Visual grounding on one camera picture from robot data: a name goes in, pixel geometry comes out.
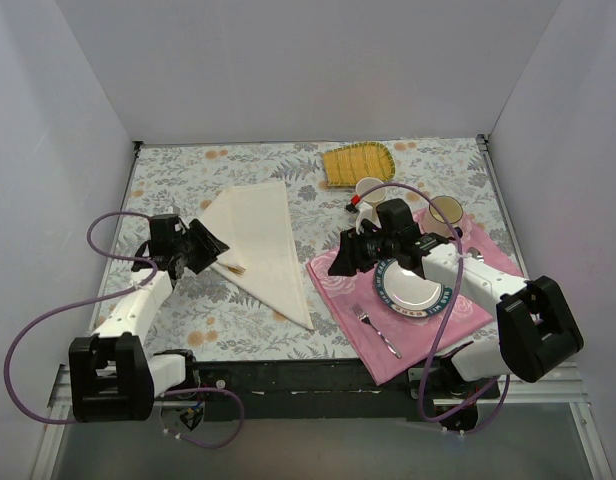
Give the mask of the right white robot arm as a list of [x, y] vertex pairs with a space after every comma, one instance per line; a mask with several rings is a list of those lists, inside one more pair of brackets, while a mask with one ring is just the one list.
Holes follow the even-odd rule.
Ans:
[[361, 229], [341, 232], [329, 275], [354, 277], [395, 260], [476, 303], [497, 323], [496, 340], [462, 346], [442, 360], [437, 372], [448, 395], [463, 397], [477, 380], [501, 375], [534, 383], [583, 349], [583, 336], [553, 279], [507, 274], [462, 253], [458, 239], [421, 232], [401, 199], [380, 204], [378, 218], [378, 225], [365, 220]]

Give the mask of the white cloth napkin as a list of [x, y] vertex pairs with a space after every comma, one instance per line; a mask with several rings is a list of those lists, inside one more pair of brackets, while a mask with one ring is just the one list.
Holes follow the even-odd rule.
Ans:
[[[219, 256], [214, 270], [288, 320], [313, 328], [284, 182], [227, 187], [200, 221], [230, 247]], [[246, 272], [236, 275], [228, 265], [241, 266]]]

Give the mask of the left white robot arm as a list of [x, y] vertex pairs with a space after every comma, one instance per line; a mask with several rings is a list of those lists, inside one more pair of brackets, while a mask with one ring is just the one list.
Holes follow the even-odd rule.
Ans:
[[199, 274], [227, 244], [199, 220], [174, 213], [149, 218], [149, 237], [128, 257], [129, 287], [107, 319], [69, 347], [72, 411], [79, 422], [145, 420], [167, 391], [181, 400], [201, 386], [191, 351], [144, 350], [148, 331], [186, 272]]

